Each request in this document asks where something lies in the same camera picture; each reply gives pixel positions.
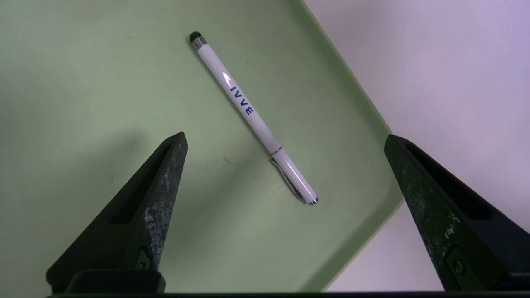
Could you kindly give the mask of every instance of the pen barrel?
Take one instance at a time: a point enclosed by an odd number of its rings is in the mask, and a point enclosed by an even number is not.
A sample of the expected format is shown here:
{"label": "pen barrel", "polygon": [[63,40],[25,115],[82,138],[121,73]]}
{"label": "pen barrel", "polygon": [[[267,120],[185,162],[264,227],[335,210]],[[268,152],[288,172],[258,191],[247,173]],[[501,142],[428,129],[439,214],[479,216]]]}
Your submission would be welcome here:
{"label": "pen barrel", "polygon": [[208,44],[202,45],[197,53],[202,58],[208,69],[210,69],[210,72],[217,79],[221,87],[223,87],[226,94],[228,94],[239,112],[243,115],[243,118],[245,118],[246,122],[248,122],[250,127],[252,127],[269,153],[272,154],[278,151],[280,149],[280,143],[278,140],[276,140],[263,119],[261,119],[260,115],[250,103],[245,93],[243,93],[241,88],[239,88],[234,78],[230,76],[230,73],[226,70],[226,67],[217,57],[211,46]]}
{"label": "pen barrel", "polygon": [[294,165],[289,155],[282,149],[278,140],[272,135],[269,127],[261,119],[254,106],[226,70],[226,67],[219,57],[217,57],[211,46],[203,38],[197,38],[192,42],[198,48],[197,53],[202,58],[202,61],[210,69],[210,72],[217,79],[226,94],[228,94],[246,122],[252,127],[261,143],[263,143],[272,155],[272,158],[277,162],[283,175],[289,180],[288,182],[295,188],[295,191],[299,192],[301,199],[309,205],[316,204],[319,198],[316,196],[315,191],[309,186],[309,183],[307,183],[304,176],[302,176],[298,168]]}

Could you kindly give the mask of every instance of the silver pen clip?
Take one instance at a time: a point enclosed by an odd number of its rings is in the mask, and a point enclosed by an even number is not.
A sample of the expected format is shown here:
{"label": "silver pen clip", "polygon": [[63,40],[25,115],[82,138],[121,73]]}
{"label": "silver pen clip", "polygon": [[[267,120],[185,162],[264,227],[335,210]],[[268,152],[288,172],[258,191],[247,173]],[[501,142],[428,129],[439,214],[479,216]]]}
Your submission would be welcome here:
{"label": "silver pen clip", "polygon": [[289,180],[289,178],[287,178],[287,176],[285,175],[284,171],[281,169],[280,165],[274,160],[274,159],[271,159],[270,160],[277,168],[278,170],[280,171],[282,177],[284,178],[285,180],[285,184],[287,184],[287,187],[294,193],[294,195],[296,197],[298,197],[300,200],[304,201],[304,198],[302,197],[302,195],[300,194],[300,192],[296,189],[296,187],[294,186],[294,184],[291,182],[291,180]]}

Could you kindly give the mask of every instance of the pen end cap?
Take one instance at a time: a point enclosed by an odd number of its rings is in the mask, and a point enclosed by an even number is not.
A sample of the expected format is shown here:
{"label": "pen end cap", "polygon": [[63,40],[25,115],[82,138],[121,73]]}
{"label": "pen end cap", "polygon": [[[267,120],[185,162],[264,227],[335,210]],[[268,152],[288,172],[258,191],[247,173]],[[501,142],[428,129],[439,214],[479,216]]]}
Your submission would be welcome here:
{"label": "pen end cap", "polygon": [[201,37],[201,33],[195,31],[193,32],[192,34],[190,34],[190,42],[193,42],[194,40],[196,40],[197,38]]}
{"label": "pen end cap", "polygon": [[307,203],[307,204],[310,205],[310,206],[314,206],[314,205],[316,205],[316,203],[318,203],[318,202],[319,202],[319,198],[317,197],[316,199],[314,199],[314,201],[309,202],[309,203]]}

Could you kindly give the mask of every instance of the white surface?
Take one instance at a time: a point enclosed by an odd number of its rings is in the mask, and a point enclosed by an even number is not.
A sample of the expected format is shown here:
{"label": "white surface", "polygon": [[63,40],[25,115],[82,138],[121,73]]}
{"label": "white surface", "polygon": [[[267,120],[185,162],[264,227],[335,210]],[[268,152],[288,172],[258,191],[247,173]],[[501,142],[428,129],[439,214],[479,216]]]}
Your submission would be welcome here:
{"label": "white surface", "polygon": [[298,190],[303,200],[308,204],[313,204],[318,200],[315,191],[304,176],[295,166],[289,155],[281,148],[280,143],[269,127],[265,124],[263,119],[250,103],[246,95],[243,93],[234,78],[226,70],[219,57],[209,44],[203,45],[197,53],[202,58],[208,69],[217,79],[219,84],[223,87],[226,94],[230,97],[234,105],[237,107],[243,118],[249,123],[260,141],[263,143],[269,153],[273,154],[273,158],[278,163],[283,174],[289,179],[292,185]]}
{"label": "white surface", "polygon": [[[393,133],[530,231],[530,2],[306,3]],[[330,290],[441,289],[407,212]]]}

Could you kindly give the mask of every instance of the stylus pen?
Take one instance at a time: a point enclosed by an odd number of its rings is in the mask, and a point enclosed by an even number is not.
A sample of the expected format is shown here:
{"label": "stylus pen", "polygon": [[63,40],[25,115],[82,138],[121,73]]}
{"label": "stylus pen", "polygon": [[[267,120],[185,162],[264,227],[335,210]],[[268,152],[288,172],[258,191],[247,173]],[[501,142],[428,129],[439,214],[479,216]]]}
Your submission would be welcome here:
{"label": "stylus pen", "polygon": [[287,185],[304,202],[309,205],[315,205],[319,201],[315,191],[309,186],[309,183],[307,183],[304,176],[302,176],[291,158],[289,158],[289,155],[287,155],[278,140],[272,135],[269,127],[263,122],[263,119],[261,119],[256,109],[252,106],[243,91],[241,91],[234,78],[228,73],[211,46],[199,32],[192,33],[190,35],[190,41],[197,49],[197,53],[208,69],[210,69],[211,73],[226,91],[226,94],[232,99],[239,112],[241,112],[265,148],[272,155],[272,161],[287,180]]}

